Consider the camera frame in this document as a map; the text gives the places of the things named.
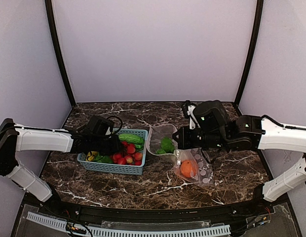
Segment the clear zip top bag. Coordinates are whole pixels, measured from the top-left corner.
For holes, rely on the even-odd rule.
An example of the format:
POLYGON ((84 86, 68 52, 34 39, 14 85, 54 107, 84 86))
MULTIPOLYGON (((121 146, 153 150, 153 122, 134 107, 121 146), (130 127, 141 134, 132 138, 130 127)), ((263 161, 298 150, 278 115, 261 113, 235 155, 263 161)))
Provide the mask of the clear zip top bag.
POLYGON ((147 150, 150 154, 162 158, 173 165, 174 173, 181 179, 195 184, 199 187, 206 187, 213 184, 214 175, 212 165, 206 159, 209 158, 207 153, 202 153, 200 148, 193 148, 188 150, 181 150, 178 148, 176 141, 172 139, 172 134, 177 131, 177 128, 172 124, 163 124, 159 126, 150 126, 147 138, 147 150), (160 141, 164 138, 171 138, 175 151, 172 154, 158 155, 156 151, 160 149, 160 141), (187 178, 180 172, 180 165, 185 160, 194 160, 198 165, 197 175, 193 178, 187 178))

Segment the black right corner frame post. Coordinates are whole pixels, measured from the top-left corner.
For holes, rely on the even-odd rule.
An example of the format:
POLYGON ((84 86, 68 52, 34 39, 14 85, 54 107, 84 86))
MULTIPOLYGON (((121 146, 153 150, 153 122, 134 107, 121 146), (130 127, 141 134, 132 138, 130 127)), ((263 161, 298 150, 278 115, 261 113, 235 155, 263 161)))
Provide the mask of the black right corner frame post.
POLYGON ((249 72, 251 69, 252 60, 254 57, 258 35, 259 35, 259 30, 260 30, 261 18, 263 14, 263 7, 264 7, 264 0, 257 0, 248 52, 247 52, 246 60, 244 63, 244 68, 243 68, 243 72, 241 75, 238 90, 237 90, 235 100, 234 100, 234 105, 236 108, 238 108, 240 105, 240 102, 241 102, 241 99, 242 99, 242 96, 245 90, 245 86, 248 80, 249 72))

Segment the green toy bitter gourd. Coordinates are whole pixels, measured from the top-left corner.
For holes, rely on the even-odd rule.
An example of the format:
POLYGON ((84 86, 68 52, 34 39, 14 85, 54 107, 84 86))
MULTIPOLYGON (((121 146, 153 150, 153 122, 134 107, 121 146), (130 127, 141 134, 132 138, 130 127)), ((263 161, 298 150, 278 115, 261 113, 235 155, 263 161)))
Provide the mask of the green toy bitter gourd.
POLYGON ((135 134, 123 133, 123 134, 120 134, 118 137, 121 141, 125 141, 127 143, 133 143, 133 144, 144 144, 145 143, 145 140, 142 137, 135 135, 135 134))

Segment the black front rail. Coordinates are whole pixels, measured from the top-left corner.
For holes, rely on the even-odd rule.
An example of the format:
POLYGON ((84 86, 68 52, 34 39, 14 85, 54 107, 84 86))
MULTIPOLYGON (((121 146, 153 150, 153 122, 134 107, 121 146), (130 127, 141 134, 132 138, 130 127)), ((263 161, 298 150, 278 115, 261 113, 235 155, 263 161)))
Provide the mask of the black front rail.
POLYGON ((43 214, 65 217, 82 224, 101 224, 104 221, 141 224, 209 221, 211 224, 229 224, 233 230, 241 231, 256 223, 275 220, 273 207, 262 203, 253 204, 251 201, 202 208, 136 210, 75 204, 58 199, 42 203, 33 195, 26 194, 22 205, 26 204, 38 208, 43 214))

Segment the light blue plastic basket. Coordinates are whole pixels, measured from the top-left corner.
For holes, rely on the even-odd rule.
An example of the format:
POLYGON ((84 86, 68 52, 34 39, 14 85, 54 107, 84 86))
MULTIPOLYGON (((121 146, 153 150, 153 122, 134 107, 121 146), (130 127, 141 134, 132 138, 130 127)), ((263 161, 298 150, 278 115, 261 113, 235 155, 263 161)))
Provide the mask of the light blue plastic basket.
POLYGON ((121 152, 102 156, 96 152, 81 153, 78 162, 90 171, 105 173, 141 175, 146 161, 148 132, 143 129, 121 129, 118 131, 124 145, 121 152))

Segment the green toy bell pepper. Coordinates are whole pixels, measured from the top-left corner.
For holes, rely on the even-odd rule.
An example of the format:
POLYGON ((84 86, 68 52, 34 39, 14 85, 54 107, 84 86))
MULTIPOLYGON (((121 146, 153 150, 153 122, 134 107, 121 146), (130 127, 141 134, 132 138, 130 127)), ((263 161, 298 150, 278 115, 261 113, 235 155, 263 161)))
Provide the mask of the green toy bell pepper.
POLYGON ((110 156, 101 156, 99 154, 94 159, 94 162, 113 164, 113 160, 112 160, 112 158, 110 156))

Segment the black corner frame post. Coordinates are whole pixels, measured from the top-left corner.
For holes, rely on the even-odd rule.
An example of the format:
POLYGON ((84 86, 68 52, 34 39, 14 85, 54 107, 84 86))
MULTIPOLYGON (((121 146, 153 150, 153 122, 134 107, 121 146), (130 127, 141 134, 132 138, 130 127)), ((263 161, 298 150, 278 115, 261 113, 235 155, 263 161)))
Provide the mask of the black corner frame post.
POLYGON ((44 2, 45 2, 45 9, 46 9, 46 15, 47 15, 47 20, 48 20, 50 35, 52 39, 52 45, 53 45, 55 57, 57 60, 59 72, 60 72, 61 79, 62 79, 64 88, 67 94, 67 98, 70 102, 71 107, 73 108, 77 103, 76 103, 74 93, 70 85, 70 80, 67 74, 65 62, 63 59, 62 51, 61 51, 61 46, 60 46, 59 37, 57 33, 56 21, 54 17, 53 2, 52 0, 45 0, 44 2))
POLYGON ((244 63, 244 68, 243 68, 243 72, 241 75, 238 90, 237 90, 235 100, 234 100, 234 105, 236 108, 238 108, 240 105, 240 102, 241 102, 241 99, 242 99, 242 96, 245 90, 245 86, 248 80, 249 72, 251 69, 252 60, 254 57, 258 35, 259 35, 259 30, 260 30, 261 18, 263 14, 263 7, 264 7, 264 0, 257 0, 248 52, 247 52, 246 60, 244 63))

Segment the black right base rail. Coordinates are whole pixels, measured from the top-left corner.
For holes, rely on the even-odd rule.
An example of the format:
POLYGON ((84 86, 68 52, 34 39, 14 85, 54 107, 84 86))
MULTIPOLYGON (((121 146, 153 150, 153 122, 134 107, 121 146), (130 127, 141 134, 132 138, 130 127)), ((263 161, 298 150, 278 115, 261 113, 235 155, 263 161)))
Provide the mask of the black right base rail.
MULTIPOLYGON (((235 102, 232 102, 231 104, 232 104, 233 108, 235 109, 237 115, 238 115, 239 117, 242 116, 242 112, 240 111, 238 105, 237 105, 235 102)), ((264 170, 265 170, 265 172, 266 172, 266 174, 267 174, 267 176, 268 176, 268 180, 269 180, 269 181, 272 180, 272 179, 273 179, 273 175, 272 175, 272 173, 271 173, 271 170, 270 170, 270 168, 269 168, 269 166, 268 166, 268 163, 267 163, 267 161, 266 161, 266 159, 265 159, 264 154, 262 153, 261 150, 257 150, 256 153, 257 153, 257 155, 260 157, 260 161, 261 161, 261 163, 262 163, 262 165, 263 165, 263 167, 264 167, 264 170)))

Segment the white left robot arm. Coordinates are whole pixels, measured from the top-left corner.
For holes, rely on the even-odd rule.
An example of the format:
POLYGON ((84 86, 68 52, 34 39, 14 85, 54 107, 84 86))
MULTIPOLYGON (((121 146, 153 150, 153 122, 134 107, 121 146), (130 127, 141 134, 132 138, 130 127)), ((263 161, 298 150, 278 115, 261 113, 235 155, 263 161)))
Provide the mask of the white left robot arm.
POLYGON ((6 118, 0 125, 0 176, 11 179, 39 201, 52 199, 52 188, 16 158, 21 151, 58 151, 110 156, 123 149, 110 118, 93 116, 79 130, 48 129, 16 124, 6 118))

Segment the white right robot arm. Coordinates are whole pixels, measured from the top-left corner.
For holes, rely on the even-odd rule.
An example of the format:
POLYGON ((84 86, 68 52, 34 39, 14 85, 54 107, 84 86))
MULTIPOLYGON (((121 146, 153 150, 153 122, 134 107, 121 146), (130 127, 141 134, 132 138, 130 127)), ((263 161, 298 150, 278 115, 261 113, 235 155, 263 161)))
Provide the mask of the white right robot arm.
POLYGON ((188 126, 173 133, 180 150, 224 148, 230 151, 286 150, 303 156, 278 177, 254 189, 254 198, 268 202, 306 182, 306 126, 282 124, 267 115, 231 120, 219 100, 182 104, 188 126))

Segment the black left corner frame post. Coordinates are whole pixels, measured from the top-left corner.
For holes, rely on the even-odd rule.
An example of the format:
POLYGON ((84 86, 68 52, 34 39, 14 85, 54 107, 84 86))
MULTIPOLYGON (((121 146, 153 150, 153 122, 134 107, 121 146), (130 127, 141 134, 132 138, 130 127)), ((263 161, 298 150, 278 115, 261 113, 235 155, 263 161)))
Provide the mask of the black left corner frame post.
POLYGON ((52 0, 45 0, 44 2, 45 2, 45 9, 46 9, 46 15, 47 15, 47 20, 48 20, 50 35, 52 39, 52 45, 53 45, 55 57, 57 60, 59 72, 60 72, 61 79, 62 79, 64 88, 67 94, 67 98, 70 102, 71 107, 73 108, 77 103, 76 103, 74 93, 70 85, 70 80, 67 74, 65 62, 63 59, 62 51, 61 51, 61 46, 60 46, 59 37, 57 33, 56 21, 54 17, 53 2, 52 0))

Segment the orange toy fruit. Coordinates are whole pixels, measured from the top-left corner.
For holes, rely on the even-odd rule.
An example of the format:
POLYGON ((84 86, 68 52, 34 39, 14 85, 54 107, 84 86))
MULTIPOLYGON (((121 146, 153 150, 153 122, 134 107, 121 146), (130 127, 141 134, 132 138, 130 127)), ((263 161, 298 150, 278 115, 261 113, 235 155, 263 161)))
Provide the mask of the orange toy fruit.
POLYGON ((198 165, 194 160, 185 160, 180 165, 180 172, 187 178, 193 178, 197 175, 198 165))

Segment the red toy lychee bunch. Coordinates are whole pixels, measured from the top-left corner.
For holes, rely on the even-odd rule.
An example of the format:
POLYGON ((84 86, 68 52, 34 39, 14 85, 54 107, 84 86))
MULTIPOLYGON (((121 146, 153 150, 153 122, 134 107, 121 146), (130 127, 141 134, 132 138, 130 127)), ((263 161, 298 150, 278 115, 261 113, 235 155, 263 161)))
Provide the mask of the red toy lychee bunch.
POLYGON ((122 141, 123 151, 111 155, 114 164, 140 166, 143 163, 143 144, 133 144, 122 141))

